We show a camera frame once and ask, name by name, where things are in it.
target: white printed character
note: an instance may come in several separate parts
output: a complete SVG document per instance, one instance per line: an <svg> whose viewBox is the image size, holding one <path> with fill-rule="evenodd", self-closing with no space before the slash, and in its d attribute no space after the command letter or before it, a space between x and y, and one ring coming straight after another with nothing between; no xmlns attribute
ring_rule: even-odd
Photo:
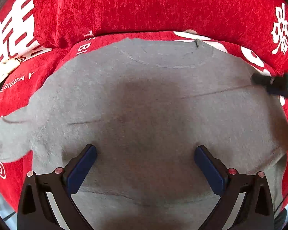
<svg viewBox="0 0 288 230"><path fill-rule="evenodd" d="M288 49L288 22L285 20L285 4L282 3L282 7L275 8L275 15L278 22L274 22L271 34L273 36L273 42L275 44L278 43L278 46L272 51L272 54L276 54L280 48L281 52L285 55Z"/></svg>
<svg viewBox="0 0 288 230"><path fill-rule="evenodd" d="M34 39L34 16L26 15L34 8L33 0L16 0L6 18L0 22L0 64L11 58L24 61L51 51Z"/></svg>

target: red bedding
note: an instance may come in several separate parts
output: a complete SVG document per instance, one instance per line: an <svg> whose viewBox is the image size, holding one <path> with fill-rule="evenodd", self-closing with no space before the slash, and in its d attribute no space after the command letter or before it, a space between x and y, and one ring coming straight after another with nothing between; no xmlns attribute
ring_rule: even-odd
<svg viewBox="0 0 288 230"><path fill-rule="evenodd" d="M47 77L78 54L125 37L194 39L173 32L188 29L261 73L288 72L288 6L283 0L8 0L0 11L0 64L9 58L23 62L0 92L0 117L26 106ZM126 33L145 31L164 32ZM280 101L288 119L288 100ZM0 162L0 192L15 210L32 155ZM283 195L287 192L288 161Z"/></svg>

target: red fabric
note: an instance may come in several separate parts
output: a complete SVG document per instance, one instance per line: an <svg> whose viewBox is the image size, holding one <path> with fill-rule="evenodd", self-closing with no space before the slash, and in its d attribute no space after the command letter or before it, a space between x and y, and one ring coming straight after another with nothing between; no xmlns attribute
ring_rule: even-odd
<svg viewBox="0 0 288 230"><path fill-rule="evenodd" d="M3 25L0 28L0 34L13 25L15 17L22 14L20 10L18 12L16 10L16 1L18 0L8 0L0 11L0 23L10 11L16 11L11 17L11 24L6 23L5 27ZM275 54L272 53L277 48L278 42L273 42L271 32L274 23L278 22L276 8L282 8L283 0L25 0L21 6L19 5L19 9L32 4L31 1L34 8L21 15L21 19L22 22L29 22L34 17L32 41L24 44L25 50L13 50L11 47L13 44L17 45L30 34L28 30L25 34L20 33L13 37L14 32L21 30L17 28L17 24L14 24L13 32L8 29L9 34L3 40L6 44L4 46L8 49L5 55L8 57L19 55L25 61L8 77L0 93L0 117L27 105L30 96L42 86L49 75L82 51L92 51L125 37L182 39L169 31L111 34L88 40L92 35L192 29L199 35L213 39L209 40L210 42L219 41L228 53L243 58L262 72L276 74L288 71L288 49L282 52L280 48ZM288 22L286 4L284 9L285 19ZM30 49L32 51L34 49L38 51L41 46L52 50L28 59L26 54L30 46L34 46ZM283 108L288 119L288 100ZM23 182L22 179L16 179L16 172L21 171L22 177L22 174L29 171L31 157L32 153L17 162L3 164L11 180L0 177L0 191L14 209L16 209L15 201L19 199L18 189ZM10 187L17 189L7 196L4 190L11 191ZM283 194L287 191L288 162L283 178Z"/></svg>

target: blue rubber pad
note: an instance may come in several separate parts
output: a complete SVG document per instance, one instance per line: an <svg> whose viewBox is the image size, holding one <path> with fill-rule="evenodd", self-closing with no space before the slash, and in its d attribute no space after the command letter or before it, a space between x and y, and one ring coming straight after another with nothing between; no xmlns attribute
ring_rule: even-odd
<svg viewBox="0 0 288 230"><path fill-rule="evenodd" d="M195 149L194 161L205 175L212 191L221 196L225 191L225 180L200 146Z"/></svg>
<svg viewBox="0 0 288 230"><path fill-rule="evenodd" d="M76 164L75 168L71 171L66 179L66 189L68 195L78 192L85 177L97 159L97 150L95 146L91 146L83 155L83 157Z"/></svg>

